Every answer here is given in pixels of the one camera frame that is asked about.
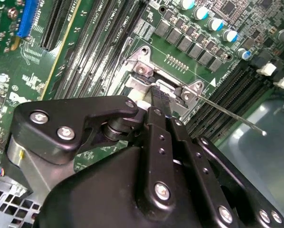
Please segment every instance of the metal pin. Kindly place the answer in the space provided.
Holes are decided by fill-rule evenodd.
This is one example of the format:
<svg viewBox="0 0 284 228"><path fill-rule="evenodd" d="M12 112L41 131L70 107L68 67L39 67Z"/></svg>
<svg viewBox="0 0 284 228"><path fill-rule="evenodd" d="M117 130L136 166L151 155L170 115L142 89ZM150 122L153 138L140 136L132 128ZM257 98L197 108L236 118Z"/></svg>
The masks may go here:
<svg viewBox="0 0 284 228"><path fill-rule="evenodd" d="M219 106L218 104L206 99L205 97L202 97L201 95L198 95L194 90L191 90L189 88L186 88L187 90L189 90L191 93L193 93L195 96L197 96L198 98L200 98L202 101L208 103L209 105L213 106L214 108L222 111L223 113L229 115L230 117L234 118L235 120L241 121L242 123L246 124L247 126L249 126L250 128L252 128L253 130L259 132L262 136L267 136L266 131L262 130L261 128L257 127L255 124L253 124L252 122L242 118L239 115L236 115L232 112L230 112L229 110Z"/></svg>

